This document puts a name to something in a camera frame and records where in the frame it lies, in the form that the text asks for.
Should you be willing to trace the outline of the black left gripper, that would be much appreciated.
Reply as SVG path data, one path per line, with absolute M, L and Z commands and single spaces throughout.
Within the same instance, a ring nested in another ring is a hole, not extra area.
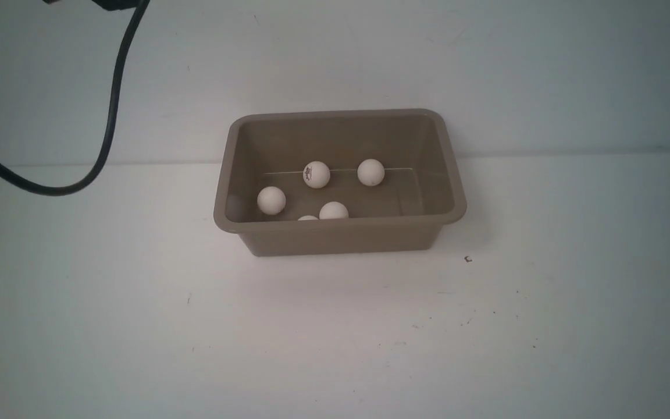
M 91 2 L 98 5 L 106 11 L 128 10 L 138 7 L 138 0 L 92 0 Z

